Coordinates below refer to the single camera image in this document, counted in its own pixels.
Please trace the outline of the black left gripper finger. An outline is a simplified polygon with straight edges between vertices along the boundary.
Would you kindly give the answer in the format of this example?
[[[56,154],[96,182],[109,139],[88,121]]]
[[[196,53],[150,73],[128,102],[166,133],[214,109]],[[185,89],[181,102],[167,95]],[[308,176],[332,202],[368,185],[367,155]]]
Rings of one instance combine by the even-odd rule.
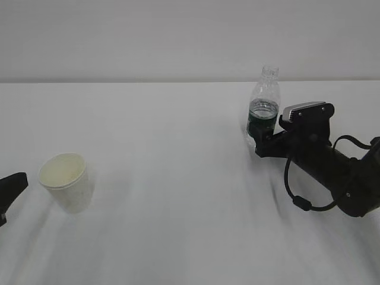
[[[6,212],[17,197],[28,187],[25,172],[18,172],[0,180],[1,226],[7,223]]]

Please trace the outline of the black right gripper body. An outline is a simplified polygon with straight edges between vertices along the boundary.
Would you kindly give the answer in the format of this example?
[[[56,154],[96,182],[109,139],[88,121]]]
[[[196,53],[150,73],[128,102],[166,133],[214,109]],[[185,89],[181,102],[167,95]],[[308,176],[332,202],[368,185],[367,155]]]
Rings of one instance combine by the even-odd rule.
[[[291,157],[294,162],[307,166],[333,164],[329,131],[282,131],[256,145],[255,152],[261,158]]]

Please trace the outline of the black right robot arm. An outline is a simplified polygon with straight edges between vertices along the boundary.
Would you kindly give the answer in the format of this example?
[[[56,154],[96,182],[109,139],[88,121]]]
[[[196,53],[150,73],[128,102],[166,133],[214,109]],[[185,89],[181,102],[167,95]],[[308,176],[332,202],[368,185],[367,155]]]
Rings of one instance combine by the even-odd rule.
[[[342,135],[367,153],[361,158],[347,157],[329,141],[325,131],[296,128],[278,134],[265,134],[254,129],[255,152],[260,157],[286,159],[284,187],[292,202],[304,211],[324,212],[334,207],[351,217],[363,217],[379,208],[379,137],[364,144],[351,135]],[[289,169],[296,164],[327,188],[332,201],[314,206],[309,200],[292,192]]]

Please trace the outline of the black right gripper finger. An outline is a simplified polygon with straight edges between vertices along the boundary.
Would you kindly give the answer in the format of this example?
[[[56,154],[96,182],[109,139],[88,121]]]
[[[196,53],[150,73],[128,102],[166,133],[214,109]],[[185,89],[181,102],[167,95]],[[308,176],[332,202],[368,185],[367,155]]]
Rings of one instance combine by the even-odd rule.
[[[257,128],[255,126],[248,127],[248,137],[253,145],[260,145],[269,140],[274,134],[273,128]]]

